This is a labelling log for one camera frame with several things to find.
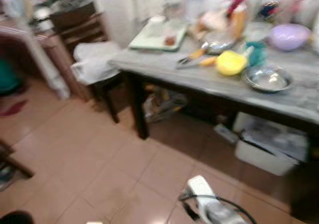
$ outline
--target white container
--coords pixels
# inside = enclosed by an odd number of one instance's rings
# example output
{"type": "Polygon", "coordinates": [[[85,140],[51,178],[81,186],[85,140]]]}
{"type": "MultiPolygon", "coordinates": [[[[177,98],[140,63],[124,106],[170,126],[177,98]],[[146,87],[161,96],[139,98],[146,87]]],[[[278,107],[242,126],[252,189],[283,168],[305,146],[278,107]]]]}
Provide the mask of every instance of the white container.
{"type": "Polygon", "coordinates": [[[191,23],[195,24],[200,15],[207,10],[207,0],[185,0],[185,16],[191,23]]]}
{"type": "Polygon", "coordinates": [[[277,176],[284,176],[299,163],[295,159],[277,157],[241,140],[237,143],[235,155],[240,160],[277,176]]]}

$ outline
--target table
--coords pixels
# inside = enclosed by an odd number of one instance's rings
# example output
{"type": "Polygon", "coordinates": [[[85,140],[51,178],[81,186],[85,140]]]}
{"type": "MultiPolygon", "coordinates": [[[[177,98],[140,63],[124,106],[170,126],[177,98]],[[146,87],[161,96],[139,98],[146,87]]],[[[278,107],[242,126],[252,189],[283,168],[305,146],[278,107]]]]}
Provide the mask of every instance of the table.
{"type": "Polygon", "coordinates": [[[306,49],[280,52],[268,48],[267,64],[286,69],[295,79],[291,90],[265,94],[241,81],[223,77],[214,67],[176,70],[176,61],[198,45],[186,38],[175,53],[124,50],[110,63],[122,70],[139,137],[149,135],[143,111],[143,83],[181,92],[204,104],[218,103],[238,112],[262,117],[310,134],[319,133],[319,56],[306,49]]]}

